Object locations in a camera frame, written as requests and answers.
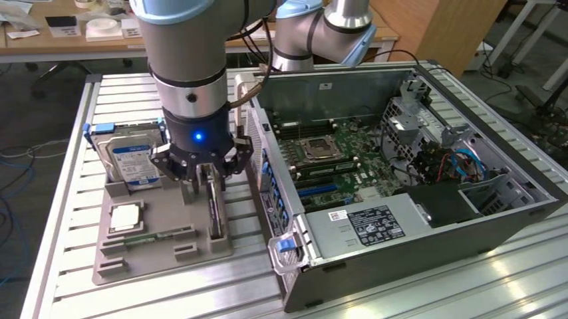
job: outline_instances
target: table leg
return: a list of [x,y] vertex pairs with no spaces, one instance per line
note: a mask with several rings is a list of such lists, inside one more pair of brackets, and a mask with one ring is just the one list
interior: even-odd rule
[[495,64],[498,61],[499,56],[502,55],[503,51],[506,50],[506,47],[510,43],[510,41],[512,40],[515,33],[519,31],[519,28],[522,27],[522,24],[524,22],[524,20],[527,19],[532,9],[537,6],[537,2],[530,0],[527,2],[527,5],[524,6],[522,13],[519,14],[519,16],[516,17],[514,24],[511,25],[504,38],[502,39],[502,41],[499,42],[499,45],[496,47],[496,49],[494,50],[494,53],[490,56],[490,63]]
[[518,65],[518,64],[522,63],[524,57],[527,56],[528,52],[531,51],[532,47],[535,46],[537,41],[539,40],[539,38],[543,35],[547,28],[551,26],[553,21],[555,20],[561,11],[562,10],[559,8],[554,8],[553,11],[550,12],[550,14],[547,15],[547,17],[545,18],[542,24],[539,25],[539,28],[535,30],[530,40],[524,44],[523,49],[520,50],[519,54],[515,56],[514,65]]

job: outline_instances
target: slotted aluminum surface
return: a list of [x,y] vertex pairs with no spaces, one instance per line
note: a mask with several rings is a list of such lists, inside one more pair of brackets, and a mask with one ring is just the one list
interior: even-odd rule
[[[253,69],[232,70],[234,76]],[[443,82],[519,152],[568,191],[567,172],[488,110],[458,80]],[[130,123],[162,116],[149,74],[105,76],[87,84],[78,124]],[[434,96],[451,124],[463,118]],[[95,286],[95,256],[105,170],[78,134],[70,147],[55,208],[34,271],[23,318],[539,318],[568,316],[568,214],[565,207],[495,251],[387,285],[285,314],[245,176],[229,182],[228,212],[236,253],[228,259],[126,282]]]

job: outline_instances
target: wooden cabinet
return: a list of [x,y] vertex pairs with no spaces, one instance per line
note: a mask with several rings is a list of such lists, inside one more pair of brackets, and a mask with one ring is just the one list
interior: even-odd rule
[[[460,76],[507,0],[371,0],[400,35],[395,49],[434,59]],[[394,53],[391,61],[411,60]]]

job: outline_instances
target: cpu socket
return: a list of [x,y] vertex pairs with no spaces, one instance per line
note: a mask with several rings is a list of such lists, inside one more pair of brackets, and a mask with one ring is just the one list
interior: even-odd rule
[[344,157],[332,136],[308,138],[300,141],[308,162],[336,160]]

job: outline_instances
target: power supply label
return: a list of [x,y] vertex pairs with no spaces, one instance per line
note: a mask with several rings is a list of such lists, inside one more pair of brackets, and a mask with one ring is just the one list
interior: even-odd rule
[[349,213],[348,217],[361,243],[365,246],[406,237],[406,232],[388,206]]
[[149,145],[116,148],[113,150],[121,174],[130,185],[156,183],[161,178],[158,168],[150,162],[152,148]]

